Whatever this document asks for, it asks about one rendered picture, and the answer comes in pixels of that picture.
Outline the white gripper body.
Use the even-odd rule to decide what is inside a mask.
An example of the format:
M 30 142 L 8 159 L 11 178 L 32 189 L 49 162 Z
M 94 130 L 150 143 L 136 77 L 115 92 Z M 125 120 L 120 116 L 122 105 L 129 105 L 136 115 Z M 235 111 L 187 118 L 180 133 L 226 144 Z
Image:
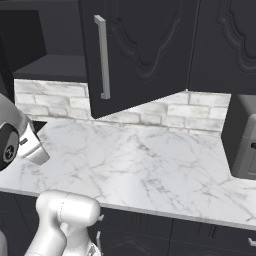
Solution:
M 30 140 L 29 151 L 26 158 L 37 165 L 43 165 L 50 159 L 49 154 L 47 153 L 40 139 L 37 136 L 34 136 Z

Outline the dark base cabinet door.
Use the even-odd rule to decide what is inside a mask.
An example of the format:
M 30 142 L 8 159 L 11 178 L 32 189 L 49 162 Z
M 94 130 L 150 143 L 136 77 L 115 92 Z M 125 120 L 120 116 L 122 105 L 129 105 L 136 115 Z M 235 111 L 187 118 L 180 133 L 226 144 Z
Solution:
M 36 197 L 0 192 L 0 230 L 7 239 L 8 256 L 24 256 L 39 224 Z

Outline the black hob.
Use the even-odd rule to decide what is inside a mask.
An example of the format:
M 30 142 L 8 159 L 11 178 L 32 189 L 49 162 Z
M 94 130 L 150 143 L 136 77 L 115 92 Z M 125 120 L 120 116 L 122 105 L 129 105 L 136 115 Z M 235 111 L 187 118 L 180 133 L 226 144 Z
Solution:
M 34 133 L 37 134 L 45 125 L 45 121 L 32 121 L 33 128 L 34 128 Z

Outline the dark base drawer front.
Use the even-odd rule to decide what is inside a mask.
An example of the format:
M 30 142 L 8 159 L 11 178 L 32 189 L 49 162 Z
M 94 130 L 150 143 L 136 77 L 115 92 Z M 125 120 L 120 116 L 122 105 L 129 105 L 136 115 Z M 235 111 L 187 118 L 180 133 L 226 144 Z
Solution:
M 249 238 L 256 241 L 256 231 L 179 219 L 173 221 L 171 234 L 172 241 L 256 256 L 256 246 L 249 244 Z
M 109 208 L 102 208 L 101 214 L 104 218 L 97 223 L 99 230 L 109 229 L 161 239 L 169 239 L 171 235 L 171 218 Z

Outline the dark tall side panel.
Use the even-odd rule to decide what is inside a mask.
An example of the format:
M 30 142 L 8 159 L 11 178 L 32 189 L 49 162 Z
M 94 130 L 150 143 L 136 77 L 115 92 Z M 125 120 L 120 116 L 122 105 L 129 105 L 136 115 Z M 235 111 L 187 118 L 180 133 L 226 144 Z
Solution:
M 232 95 L 221 133 L 222 144 L 232 170 L 248 118 L 256 114 L 255 95 Z

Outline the grey toaster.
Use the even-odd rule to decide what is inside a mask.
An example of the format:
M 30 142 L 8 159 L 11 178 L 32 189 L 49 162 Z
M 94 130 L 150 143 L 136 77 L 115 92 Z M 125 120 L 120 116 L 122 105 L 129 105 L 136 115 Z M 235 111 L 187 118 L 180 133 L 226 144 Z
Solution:
M 236 178 L 256 180 L 256 114 L 248 118 L 231 173 Z

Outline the dark wall cabinet carcass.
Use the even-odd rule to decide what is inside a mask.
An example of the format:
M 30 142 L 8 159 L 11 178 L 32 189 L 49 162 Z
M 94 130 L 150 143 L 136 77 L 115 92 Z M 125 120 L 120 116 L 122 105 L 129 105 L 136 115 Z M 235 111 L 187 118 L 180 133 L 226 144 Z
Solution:
M 16 79 L 86 80 L 78 0 L 0 0 L 0 36 Z

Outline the dark wall cabinet door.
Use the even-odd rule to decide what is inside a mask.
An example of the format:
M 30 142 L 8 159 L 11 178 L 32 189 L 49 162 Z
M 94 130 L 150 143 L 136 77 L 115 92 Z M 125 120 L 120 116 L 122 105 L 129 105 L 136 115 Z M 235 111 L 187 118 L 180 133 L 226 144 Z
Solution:
M 95 119 L 184 91 L 200 0 L 78 0 Z M 103 92 L 98 26 L 106 20 L 111 98 Z
M 188 89 L 256 95 L 256 0 L 201 0 Z

